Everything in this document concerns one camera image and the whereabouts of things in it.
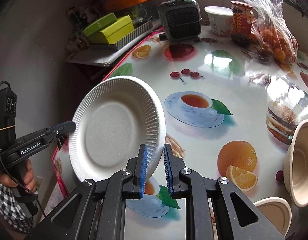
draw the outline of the plastic bag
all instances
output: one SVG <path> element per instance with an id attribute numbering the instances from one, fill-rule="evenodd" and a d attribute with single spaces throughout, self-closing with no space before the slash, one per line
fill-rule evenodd
<path id="1" fill-rule="evenodd" d="M 244 0 L 258 12 L 252 21 L 251 41 L 258 42 L 274 59 L 287 64 L 297 58 L 298 44 L 283 18 L 283 0 Z"/>

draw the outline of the black and white checkered shirt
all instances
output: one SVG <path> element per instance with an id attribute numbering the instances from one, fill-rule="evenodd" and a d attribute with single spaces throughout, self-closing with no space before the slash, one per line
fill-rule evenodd
<path id="1" fill-rule="evenodd" d="M 28 234 L 33 229 L 33 218 L 26 218 L 21 207 L 15 201 L 10 188 L 0 183 L 0 213 L 12 227 Z"/>

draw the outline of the hamburger print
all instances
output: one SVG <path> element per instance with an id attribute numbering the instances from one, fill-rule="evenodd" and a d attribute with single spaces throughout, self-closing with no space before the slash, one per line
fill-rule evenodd
<path id="1" fill-rule="evenodd" d="M 290 145 L 297 127 L 296 114 L 280 102 L 269 102 L 266 126 L 270 133 L 282 143 Z"/>

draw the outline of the fruit print tablecloth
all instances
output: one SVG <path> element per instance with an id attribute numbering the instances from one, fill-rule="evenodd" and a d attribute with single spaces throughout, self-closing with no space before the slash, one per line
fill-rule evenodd
<path id="1" fill-rule="evenodd" d="M 106 77 L 131 75 L 160 98 L 166 143 L 187 167 L 212 179 L 227 176 L 253 202 L 271 196 L 292 208 L 289 240 L 308 220 L 283 182 L 283 162 L 297 124 L 308 119 L 308 57 L 275 62 L 203 26 L 198 38 L 159 41 L 153 33 Z M 125 239 L 185 239 L 185 200 L 173 200 L 161 161 L 142 201 L 127 202 Z"/>

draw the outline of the chili sauce jar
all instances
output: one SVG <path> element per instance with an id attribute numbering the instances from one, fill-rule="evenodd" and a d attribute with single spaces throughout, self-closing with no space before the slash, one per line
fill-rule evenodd
<path id="1" fill-rule="evenodd" d="M 247 46 L 251 43 L 253 6 L 239 1 L 231 1 L 231 4 L 233 12 L 232 41 L 239 46 Z"/>

